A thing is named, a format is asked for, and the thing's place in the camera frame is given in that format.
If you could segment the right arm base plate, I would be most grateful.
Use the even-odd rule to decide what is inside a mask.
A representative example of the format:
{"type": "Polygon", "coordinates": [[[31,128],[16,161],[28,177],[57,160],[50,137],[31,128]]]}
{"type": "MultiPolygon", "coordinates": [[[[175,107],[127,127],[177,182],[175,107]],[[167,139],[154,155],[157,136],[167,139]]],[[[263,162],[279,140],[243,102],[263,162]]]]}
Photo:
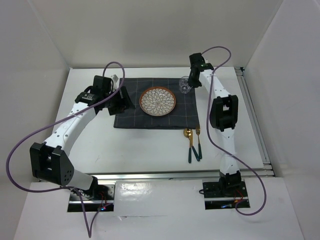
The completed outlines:
{"type": "Polygon", "coordinates": [[[250,201],[244,181],[239,186],[222,190],[218,182],[203,182],[199,194],[204,197],[206,210],[250,208],[250,201]]]}

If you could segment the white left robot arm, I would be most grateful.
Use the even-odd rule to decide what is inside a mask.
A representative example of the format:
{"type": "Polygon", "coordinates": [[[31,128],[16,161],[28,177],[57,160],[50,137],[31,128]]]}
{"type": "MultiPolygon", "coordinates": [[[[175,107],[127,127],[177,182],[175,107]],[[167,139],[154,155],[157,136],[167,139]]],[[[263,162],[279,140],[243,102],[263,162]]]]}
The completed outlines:
{"type": "Polygon", "coordinates": [[[88,200],[107,191],[107,187],[98,184],[96,177],[76,170],[69,155],[82,131],[100,111],[107,109],[113,116],[134,109],[126,87],[117,82],[116,75],[96,75],[93,84],[75,98],[68,120],[42,143],[33,143],[29,153],[35,178],[61,187],[73,187],[88,200]]]}

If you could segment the clear drinking glass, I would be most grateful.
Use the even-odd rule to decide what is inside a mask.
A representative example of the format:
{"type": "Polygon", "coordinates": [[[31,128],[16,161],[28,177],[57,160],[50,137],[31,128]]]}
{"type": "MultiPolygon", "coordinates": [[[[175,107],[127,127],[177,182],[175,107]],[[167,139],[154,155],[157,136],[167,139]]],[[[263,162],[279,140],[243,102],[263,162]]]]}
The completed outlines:
{"type": "Polygon", "coordinates": [[[192,86],[189,85],[189,77],[188,76],[183,76],[179,79],[179,90],[182,94],[187,94],[191,91],[193,88],[192,86]]]}

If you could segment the dark checked cloth placemat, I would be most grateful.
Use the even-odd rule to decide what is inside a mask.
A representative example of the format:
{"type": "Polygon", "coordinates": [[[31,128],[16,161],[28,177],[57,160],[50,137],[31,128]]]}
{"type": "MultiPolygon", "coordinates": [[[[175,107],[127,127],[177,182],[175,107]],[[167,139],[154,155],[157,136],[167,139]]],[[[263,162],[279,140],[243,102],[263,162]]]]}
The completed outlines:
{"type": "Polygon", "coordinates": [[[192,88],[188,93],[182,93],[179,78],[127,78],[124,86],[127,89],[135,109],[125,110],[117,114],[113,127],[116,129],[150,129],[150,130],[180,130],[195,129],[200,124],[196,93],[192,88]],[[142,93],[151,87],[169,89],[176,98],[174,109],[164,116],[151,116],[140,107],[142,93]]]}

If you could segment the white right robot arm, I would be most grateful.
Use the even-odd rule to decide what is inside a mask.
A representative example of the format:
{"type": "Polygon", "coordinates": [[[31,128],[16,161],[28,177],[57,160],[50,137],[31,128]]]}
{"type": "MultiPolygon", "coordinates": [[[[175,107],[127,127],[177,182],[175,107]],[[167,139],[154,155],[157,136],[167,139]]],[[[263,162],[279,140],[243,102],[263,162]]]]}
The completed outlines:
{"type": "Polygon", "coordinates": [[[189,56],[190,74],[187,84],[191,88],[204,86],[210,93],[209,125],[217,136],[218,146],[223,149],[220,160],[218,190],[230,196],[241,184],[242,178],[235,150],[235,127],[238,122],[239,99],[230,94],[213,72],[214,67],[205,61],[200,52],[189,56]]]}

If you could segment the gold spoon green handle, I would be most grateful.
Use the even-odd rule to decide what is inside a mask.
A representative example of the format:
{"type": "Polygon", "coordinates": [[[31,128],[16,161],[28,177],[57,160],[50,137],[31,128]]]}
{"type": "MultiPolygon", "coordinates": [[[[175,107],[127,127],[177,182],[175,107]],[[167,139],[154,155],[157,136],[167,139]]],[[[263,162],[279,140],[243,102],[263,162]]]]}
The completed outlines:
{"type": "MultiPolygon", "coordinates": [[[[183,134],[184,134],[184,136],[185,136],[185,137],[188,139],[188,141],[189,141],[188,134],[187,134],[187,128],[185,128],[185,129],[183,130],[183,134]]],[[[199,155],[198,155],[198,153],[197,153],[194,145],[193,145],[193,147],[192,147],[192,154],[194,154],[196,160],[199,162],[199,161],[200,161],[200,158],[199,158],[199,155]]]]}

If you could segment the floral patterned ceramic plate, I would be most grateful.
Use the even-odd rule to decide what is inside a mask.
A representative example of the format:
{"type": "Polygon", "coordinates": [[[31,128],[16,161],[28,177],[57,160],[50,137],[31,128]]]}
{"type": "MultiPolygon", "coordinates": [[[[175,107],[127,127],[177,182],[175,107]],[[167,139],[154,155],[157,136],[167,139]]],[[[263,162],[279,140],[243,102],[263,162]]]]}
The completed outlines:
{"type": "Polygon", "coordinates": [[[174,93],[161,86],[146,89],[139,98],[140,108],[152,117],[168,115],[175,108],[176,102],[174,93]]]}

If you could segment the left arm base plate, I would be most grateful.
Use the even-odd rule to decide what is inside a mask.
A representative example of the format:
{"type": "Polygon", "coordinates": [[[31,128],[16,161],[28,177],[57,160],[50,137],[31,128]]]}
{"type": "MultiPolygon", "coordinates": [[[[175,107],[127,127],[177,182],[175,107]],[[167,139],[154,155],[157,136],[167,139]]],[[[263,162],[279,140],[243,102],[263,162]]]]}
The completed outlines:
{"type": "Polygon", "coordinates": [[[83,190],[72,190],[69,195],[68,213],[80,213],[83,211],[81,199],[82,197],[84,210],[89,213],[96,212],[113,212],[114,211],[114,199],[115,199],[116,184],[114,182],[107,182],[105,184],[100,183],[94,195],[88,195],[83,190]]]}

